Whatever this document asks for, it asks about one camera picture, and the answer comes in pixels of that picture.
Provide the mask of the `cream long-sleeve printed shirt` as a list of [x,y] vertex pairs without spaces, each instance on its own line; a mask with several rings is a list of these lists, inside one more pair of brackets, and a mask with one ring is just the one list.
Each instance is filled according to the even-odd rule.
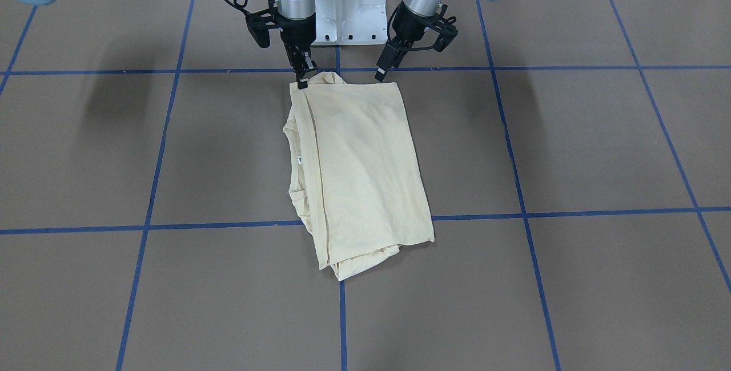
[[435,239],[399,86],[320,72],[289,85],[289,196],[319,269],[339,281]]

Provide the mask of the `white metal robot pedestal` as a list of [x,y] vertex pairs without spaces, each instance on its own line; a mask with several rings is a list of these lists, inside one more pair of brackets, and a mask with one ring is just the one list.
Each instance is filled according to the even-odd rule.
[[316,0],[314,46],[384,45],[385,0]]

